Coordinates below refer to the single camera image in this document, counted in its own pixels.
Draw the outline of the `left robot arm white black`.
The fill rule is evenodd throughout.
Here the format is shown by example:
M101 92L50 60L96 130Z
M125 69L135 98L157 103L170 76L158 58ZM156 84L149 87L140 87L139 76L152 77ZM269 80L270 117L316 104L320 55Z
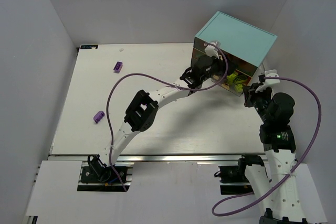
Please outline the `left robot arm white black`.
M232 64L229 63L225 55L219 58L202 55L195 65L188 67L174 83L168 83L143 73L131 73L119 79L110 91L106 104L106 117L111 140L104 153L100 154L102 165L104 167L114 166L118 157L131 140L153 125L159 109L178 99L186 98L197 91L211 89L215 86L214 84L203 88L203 82L214 75L221 76L221 80L224 80L231 67ZM164 84L165 87L151 92L138 91L125 111L119 130L114 133L109 114L110 100L118 84L132 76L147 77Z

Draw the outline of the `lime L-shaped lego brick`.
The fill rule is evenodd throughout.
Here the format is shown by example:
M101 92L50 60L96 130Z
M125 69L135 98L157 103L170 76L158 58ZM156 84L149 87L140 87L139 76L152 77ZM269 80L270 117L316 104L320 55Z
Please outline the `lime L-shaped lego brick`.
M226 82L231 85L234 80L238 77L239 73L234 71L232 74L226 76Z

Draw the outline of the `transparent drawer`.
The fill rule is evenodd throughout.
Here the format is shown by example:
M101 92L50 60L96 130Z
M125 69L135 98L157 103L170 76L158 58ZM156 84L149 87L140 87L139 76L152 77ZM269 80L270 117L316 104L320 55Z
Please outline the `transparent drawer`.
M252 77L254 76L256 70L252 70L252 71L244 71L243 69L238 69L236 68L234 71L238 72L239 75L246 75L248 77L248 80L244 83L242 83L244 86L248 86L252 80ZM229 85L227 82L226 82L226 78L223 79L222 81L220 81L220 79L223 77L223 74L214 74L212 77L211 77L211 80L213 83L217 83L219 82L218 86L230 91L231 93L237 95L237 96L240 96L242 93L237 93L234 89L234 86L235 84L238 84L238 83L235 83L235 81L233 82L233 84Z

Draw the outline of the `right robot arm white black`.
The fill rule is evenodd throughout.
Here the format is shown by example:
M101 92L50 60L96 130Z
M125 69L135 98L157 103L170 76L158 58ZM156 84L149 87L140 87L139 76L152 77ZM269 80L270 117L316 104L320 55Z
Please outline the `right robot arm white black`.
M296 144L289 126L293 115L294 99L285 93L272 94L267 87L262 91L259 83L243 88L245 103L254 108L262 120L259 137L264 147L270 175L259 156L246 155L238 166L244 171L257 198L262 214L260 223L307 223L297 190L296 175L291 169L296 165Z

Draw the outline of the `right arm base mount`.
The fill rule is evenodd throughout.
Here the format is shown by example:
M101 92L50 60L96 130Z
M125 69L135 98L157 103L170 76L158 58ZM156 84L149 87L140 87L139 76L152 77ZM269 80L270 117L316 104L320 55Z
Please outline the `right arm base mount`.
M243 155L237 165L219 166L218 171L214 174L215 178L220 181L221 195L243 195L253 194L253 189L245 176L247 166L260 165L264 167L264 161L258 155Z

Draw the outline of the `lime rectangular lego brick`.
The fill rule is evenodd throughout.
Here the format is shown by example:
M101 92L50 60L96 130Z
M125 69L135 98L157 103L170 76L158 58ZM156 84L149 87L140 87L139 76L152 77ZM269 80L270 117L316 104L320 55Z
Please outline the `lime rectangular lego brick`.
M242 93L244 90L244 85L241 83L235 84L234 89L237 93Z

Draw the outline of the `light purple lego brick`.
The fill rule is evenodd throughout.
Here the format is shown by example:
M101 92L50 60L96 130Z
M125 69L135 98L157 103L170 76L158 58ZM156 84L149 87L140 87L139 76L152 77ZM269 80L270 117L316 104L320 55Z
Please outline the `light purple lego brick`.
M98 111L94 115L93 120L96 124L98 124L104 116L105 116L105 113L103 111Z

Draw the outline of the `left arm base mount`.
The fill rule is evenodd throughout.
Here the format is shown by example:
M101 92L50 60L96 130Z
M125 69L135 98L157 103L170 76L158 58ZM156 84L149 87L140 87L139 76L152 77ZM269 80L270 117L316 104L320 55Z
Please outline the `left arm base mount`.
M80 170L77 191L126 192L131 180L130 166L112 168L104 164L99 155L89 155Z

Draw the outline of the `lime small lego brick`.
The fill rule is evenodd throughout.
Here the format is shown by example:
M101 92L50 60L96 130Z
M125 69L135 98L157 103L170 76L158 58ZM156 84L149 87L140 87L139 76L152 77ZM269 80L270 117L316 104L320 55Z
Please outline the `lime small lego brick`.
M246 75L240 75L237 76L237 78L234 80L235 83L244 83L248 80L248 77Z

